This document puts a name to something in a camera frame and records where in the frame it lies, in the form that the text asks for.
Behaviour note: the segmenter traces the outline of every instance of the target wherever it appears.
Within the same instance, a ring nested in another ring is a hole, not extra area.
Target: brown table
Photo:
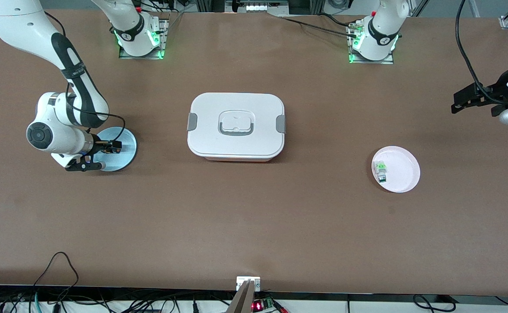
[[[454,20],[408,19],[390,66],[349,64],[343,37],[267,14],[186,13],[164,60],[118,60],[101,12],[53,13],[139,151],[118,173],[67,173],[35,150],[33,106],[65,81],[0,41],[0,283],[33,283],[63,250],[81,285],[229,290],[257,275],[274,291],[508,295],[508,126],[486,107],[450,113],[471,82]],[[508,30],[461,30],[494,82]],[[280,97],[283,152],[264,164],[195,156],[186,119],[207,92]],[[407,194],[371,177],[387,145],[419,161]],[[72,281],[59,260],[42,283]]]

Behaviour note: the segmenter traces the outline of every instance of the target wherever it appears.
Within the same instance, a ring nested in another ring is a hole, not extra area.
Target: container lid
[[[201,157],[270,159],[284,134],[283,102],[266,93],[203,93],[188,116],[188,147]]]

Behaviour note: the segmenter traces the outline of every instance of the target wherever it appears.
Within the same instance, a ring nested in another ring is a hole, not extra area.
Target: white robotic arm
[[[53,63],[73,88],[70,94],[45,93],[40,97],[36,118],[26,130],[29,143],[51,153],[67,170],[104,168],[105,164],[93,162],[93,155],[119,153],[121,142],[100,140],[78,127],[100,127],[109,107],[76,49],[53,27],[39,0],[0,0],[0,38]],[[78,163],[82,157],[85,162]]]
[[[131,0],[91,1],[107,15],[119,44],[129,55],[145,56],[159,46],[159,36],[155,34],[159,29],[158,17],[138,13]]]
[[[409,14],[407,0],[380,0],[375,14],[357,25],[357,39],[352,48],[368,60],[385,59],[395,48],[398,32]]]

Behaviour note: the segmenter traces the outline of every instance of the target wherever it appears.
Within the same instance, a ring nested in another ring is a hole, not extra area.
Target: black cable
[[[214,295],[212,295],[212,294],[210,294],[210,293],[208,293],[208,296],[210,296],[210,297],[212,297],[212,298],[214,298],[214,299],[216,299],[216,300],[218,300],[218,301],[220,301],[220,302],[222,302],[222,303],[224,303],[224,304],[226,304],[226,305],[229,305],[229,306],[230,306],[230,303],[228,303],[228,302],[224,301],[223,299],[221,299],[221,298],[219,298],[219,297],[216,297],[216,296],[214,296]]]
[[[423,306],[421,305],[420,303],[418,303],[417,299],[420,298],[422,299],[427,306]],[[412,301],[414,302],[414,304],[421,308],[421,309],[425,309],[425,310],[429,310],[431,311],[431,313],[435,313],[435,311],[439,311],[439,312],[446,312],[446,313],[449,313],[449,312],[453,312],[457,309],[457,305],[456,303],[453,303],[453,307],[450,308],[450,309],[437,309],[437,307],[432,307],[431,303],[429,303],[428,299],[426,299],[426,297],[424,297],[423,295],[414,295],[414,297],[412,298]]]
[[[154,8],[154,9],[159,9],[159,10],[161,9],[159,6],[157,6],[153,2],[151,2],[151,4],[153,4],[153,6],[152,6],[151,4],[147,4],[147,3],[141,2],[140,0],[134,0],[134,1],[138,2],[139,4],[141,4],[143,6],[147,6],[147,7]]]
[[[493,101],[494,103],[498,104],[508,104],[507,102],[500,101],[498,99],[493,99],[488,93],[485,91],[484,87],[482,86],[482,83],[480,83],[480,80],[478,79],[478,76],[476,75],[476,72],[474,71],[474,68],[472,68],[472,64],[470,64],[470,59],[468,59],[468,56],[466,55],[466,52],[464,51],[464,48],[462,47],[461,38],[458,30],[458,24],[460,23],[461,19],[461,12],[462,8],[465,4],[466,0],[461,0],[461,4],[458,7],[457,16],[455,18],[455,39],[457,41],[458,49],[461,52],[462,57],[464,58],[464,61],[466,62],[466,66],[468,67],[468,70],[470,71],[470,75],[472,75],[472,78],[474,79],[474,83],[477,85],[478,89],[484,94],[484,97],[488,98],[489,100]]]
[[[49,14],[48,12],[44,11],[45,12],[45,15],[49,16],[50,18],[52,18],[55,22],[57,22],[57,24],[59,24],[59,26],[61,26],[61,29],[63,30],[63,36],[66,37],[66,32],[65,32],[65,27],[63,26],[63,23],[61,23],[59,20],[57,20],[56,17],[54,17],[53,15]]]
[[[140,0],[135,0],[135,1],[138,2],[139,4],[142,4],[142,5],[150,7],[150,8],[154,8],[156,10],[171,10],[171,11],[179,12],[179,10],[177,10],[175,8],[161,8],[160,6],[155,4],[155,2],[153,2],[153,1],[150,1],[150,3],[153,4],[153,5],[141,2]]]
[[[120,119],[121,121],[123,121],[123,127],[120,129],[120,132],[115,137],[115,139],[112,139],[111,141],[117,140],[120,137],[120,135],[123,134],[123,131],[126,129],[126,120],[124,119],[124,117],[121,117],[121,116],[115,115],[115,114],[111,114],[111,113],[99,113],[99,112],[91,112],[91,111],[85,111],[85,110],[78,109],[77,107],[75,107],[73,105],[73,103],[69,102],[69,87],[70,87],[70,83],[67,83],[66,84],[66,91],[65,91],[65,98],[66,98],[66,102],[70,105],[71,108],[75,109],[76,111],[82,112],[82,113],[95,114],[95,115],[105,115],[107,117],[116,117],[117,119]]]
[[[323,31],[326,31],[326,32],[330,32],[330,33],[335,33],[335,34],[340,34],[340,35],[343,35],[343,36],[347,36],[347,37],[352,37],[352,38],[355,38],[356,35],[355,34],[349,34],[349,33],[343,33],[343,32],[338,32],[336,30],[329,30],[327,28],[323,28],[323,27],[320,27],[320,26],[316,26],[316,25],[312,25],[312,24],[308,24],[308,23],[304,23],[304,22],[301,22],[299,20],[291,20],[290,18],[286,18],[286,17],[281,17],[282,19],[284,20],[289,20],[290,22],[295,22],[295,23],[298,23],[300,25],[305,25],[305,26],[309,26],[309,27],[313,27],[313,28],[317,28],[318,30],[323,30]]]
[[[327,14],[327,13],[324,13],[324,12],[321,12],[320,14],[318,15],[321,15],[321,16],[326,16],[328,17],[330,20],[332,20],[334,23],[336,24],[339,24],[341,26],[345,26],[345,27],[348,27],[350,24],[352,23],[356,23],[357,20],[353,20],[352,22],[347,22],[347,23],[342,23],[342,22],[339,22],[339,20],[337,20],[336,18],[334,18],[331,14]]]
[[[97,289],[97,292],[99,293],[99,297],[101,297],[101,301],[103,301],[103,305],[104,307],[107,308],[107,310],[109,311],[109,313],[115,313],[115,311],[111,310],[111,308],[109,307],[109,305],[107,304],[107,301],[105,301],[105,299],[103,298],[103,294],[101,293],[101,289]]]
[[[176,306],[174,300],[172,300],[171,302],[173,303],[173,308],[169,311],[169,313],[173,313],[173,311],[175,310],[175,306]]]
[[[176,297],[175,297],[175,305],[176,305],[176,310],[178,311],[178,313],[180,313],[179,302],[176,300]]]
[[[73,273],[74,273],[74,275],[76,276],[76,280],[74,281],[74,283],[73,283],[72,285],[70,285],[69,287],[67,287],[65,290],[63,290],[63,291],[61,292],[61,294],[59,295],[59,299],[60,299],[60,300],[58,300],[58,302],[61,302],[61,301],[62,301],[62,300],[66,297],[66,294],[65,294],[65,295],[63,295],[63,293],[64,293],[64,292],[68,292],[68,290],[69,290],[69,289],[71,289],[72,287],[74,287],[74,286],[78,283],[78,281],[79,281],[79,279],[80,279],[80,276],[78,275],[78,272],[77,272],[77,271],[76,271],[76,269],[74,268],[73,263],[70,261],[69,256],[68,256],[65,252],[63,252],[63,251],[59,251],[59,252],[57,252],[57,253],[53,254],[53,257],[51,257],[51,260],[49,260],[49,264],[47,264],[47,267],[45,268],[45,271],[43,271],[43,273],[41,273],[40,277],[38,277],[38,278],[36,279],[36,281],[35,281],[35,282],[33,282],[32,287],[35,287],[35,286],[37,285],[37,283],[40,281],[40,279],[41,279],[41,278],[45,275],[45,273],[47,273],[47,271],[49,270],[49,267],[51,266],[51,264],[53,264],[53,260],[54,260],[54,259],[55,259],[55,257],[56,257],[57,255],[59,255],[59,254],[62,254],[62,255],[66,258],[67,262],[69,262],[70,269],[71,269],[71,270],[73,270]]]
[[[502,303],[508,305],[508,302],[507,301],[504,301],[503,299],[501,299],[500,297],[498,296],[495,296],[497,300],[501,301]]]

